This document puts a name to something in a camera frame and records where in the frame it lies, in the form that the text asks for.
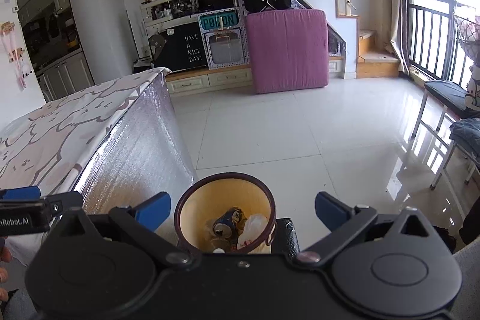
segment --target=wastebasket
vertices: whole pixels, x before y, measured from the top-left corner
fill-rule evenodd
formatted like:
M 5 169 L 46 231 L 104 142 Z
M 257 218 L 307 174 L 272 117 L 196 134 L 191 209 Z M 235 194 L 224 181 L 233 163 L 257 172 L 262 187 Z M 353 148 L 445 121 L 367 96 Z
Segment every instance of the wastebasket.
M 237 252 L 270 253 L 276 228 L 273 195 L 263 182 L 240 172 L 208 176 L 184 193 L 174 215 L 179 245 L 192 253 L 211 252 L 210 241 L 205 235 L 206 223 L 234 206 L 242 209 L 246 218 L 260 213 L 268 221 L 260 236 Z

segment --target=balcony railing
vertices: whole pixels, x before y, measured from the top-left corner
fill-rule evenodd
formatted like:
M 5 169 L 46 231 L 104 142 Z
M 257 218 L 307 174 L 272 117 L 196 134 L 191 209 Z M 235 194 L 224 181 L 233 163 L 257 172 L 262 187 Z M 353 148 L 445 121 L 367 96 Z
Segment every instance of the balcony railing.
M 449 14 L 409 4 L 408 50 L 412 64 L 434 79 L 467 87 L 473 61 L 458 43 L 458 30 Z

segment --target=pink cushion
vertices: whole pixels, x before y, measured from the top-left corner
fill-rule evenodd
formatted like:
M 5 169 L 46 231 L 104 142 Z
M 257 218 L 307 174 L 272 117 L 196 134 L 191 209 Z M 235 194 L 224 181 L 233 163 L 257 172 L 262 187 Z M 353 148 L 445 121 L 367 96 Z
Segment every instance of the pink cushion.
M 271 10 L 246 17 L 257 93 L 328 84 L 328 30 L 322 10 Z

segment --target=wire basket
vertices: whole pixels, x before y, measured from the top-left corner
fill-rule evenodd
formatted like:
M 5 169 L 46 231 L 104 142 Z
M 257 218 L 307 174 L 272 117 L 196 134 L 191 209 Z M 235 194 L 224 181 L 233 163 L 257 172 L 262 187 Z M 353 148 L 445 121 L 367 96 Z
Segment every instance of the wire basket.
M 460 46 L 473 63 L 480 67 L 480 24 L 454 15 L 460 32 Z

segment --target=curtain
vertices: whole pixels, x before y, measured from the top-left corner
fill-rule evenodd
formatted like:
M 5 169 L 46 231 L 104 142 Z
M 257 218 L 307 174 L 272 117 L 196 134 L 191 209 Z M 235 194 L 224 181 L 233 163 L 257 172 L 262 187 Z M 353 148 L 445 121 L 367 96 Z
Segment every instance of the curtain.
M 405 0 L 383 0 L 382 29 L 378 37 L 385 50 L 400 60 L 400 71 L 408 75 L 409 64 L 406 51 L 406 5 Z

